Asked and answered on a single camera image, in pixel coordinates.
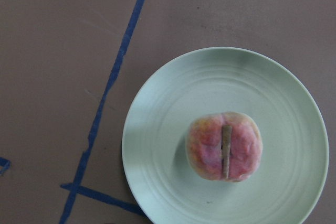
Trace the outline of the pink yellow peach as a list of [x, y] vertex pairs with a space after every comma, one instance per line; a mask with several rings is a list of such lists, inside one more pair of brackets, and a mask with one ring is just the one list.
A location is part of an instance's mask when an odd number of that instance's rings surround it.
[[185, 141], [191, 168], [202, 178], [246, 180], [259, 167], [263, 152], [259, 128], [242, 113], [225, 112], [196, 119]]

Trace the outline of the light green round plate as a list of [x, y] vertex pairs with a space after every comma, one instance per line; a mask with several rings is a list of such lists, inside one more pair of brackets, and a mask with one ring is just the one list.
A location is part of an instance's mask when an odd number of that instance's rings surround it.
[[165, 64], [125, 121], [129, 187], [153, 223], [303, 223], [328, 172], [326, 127], [285, 67], [205, 48]]

